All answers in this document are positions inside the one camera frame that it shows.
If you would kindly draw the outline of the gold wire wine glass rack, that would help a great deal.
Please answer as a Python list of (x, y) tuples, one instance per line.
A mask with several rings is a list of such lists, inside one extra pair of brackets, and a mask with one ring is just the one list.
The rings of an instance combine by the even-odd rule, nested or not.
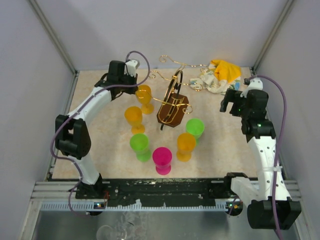
[(183, 117), (193, 112), (193, 107), (189, 104), (188, 97), (181, 94), (182, 86), (190, 86), (189, 83), (183, 82), (183, 70), (186, 67), (199, 68), (201, 73), (205, 73), (208, 70), (208, 66), (205, 64), (187, 64), (178, 61), (174, 61), (168, 55), (161, 55), (159, 61), (165, 63), (168, 60), (178, 64), (179, 68), (175, 71), (172, 77), (168, 80), (169, 85), (164, 94), (164, 99), (160, 100), (152, 96), (153, 100), (160, 102), (160, 108), (157, 112), (157, 121), (161, 124), (160, 129), (163, 130), (164, 126), (174, 128), (181, 124)]

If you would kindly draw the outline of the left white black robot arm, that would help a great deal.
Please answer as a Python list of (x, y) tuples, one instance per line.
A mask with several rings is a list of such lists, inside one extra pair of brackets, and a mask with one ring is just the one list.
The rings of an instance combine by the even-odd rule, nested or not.
[(117, 96), (137, 91), (139, 65), (136, 59), (111, 61), (107, 73), (94, 85), (89, 96), (73, 111), (55, 119), (53, 144), (62, 154), (59, 159), (70, 161), (79, 172), (76, 187), (79, 198), (97, 199), (104, 193), (102, 176), (90, 156), (92, 142), (88, 127), (102, 108)]

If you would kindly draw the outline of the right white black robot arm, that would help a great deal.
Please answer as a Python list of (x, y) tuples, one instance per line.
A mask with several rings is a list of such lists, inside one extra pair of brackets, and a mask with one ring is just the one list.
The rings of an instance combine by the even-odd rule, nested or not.
[(258, 187), (243, 174), (235, 173), (223, 185), (229, 198), (236, 196), (247, 208), (247, 219), (253, 229), (289, 230), (302, 209), (292, 200), (282, 177), (282, 167), (275, 163), (276, 132), (273, 123), (266, 118), (269, 95), (258, 89), (243, 94), (229, 89), (220, 105), (220, 111), (241, 118), (241, 131), (246, 137), (256, 164)]

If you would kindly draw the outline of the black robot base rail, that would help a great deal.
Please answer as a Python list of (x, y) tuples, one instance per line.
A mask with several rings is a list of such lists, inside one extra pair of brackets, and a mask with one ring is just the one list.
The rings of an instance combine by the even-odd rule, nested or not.
[(103, 206), (129, 207), (223, 207), (231, 216), (239, 215), (243, 203), (234, 199), (221, 178), (128, 178), (100, 179), (95, 186), (81, 183), (75, 190), (76, 199), (101, 199)]

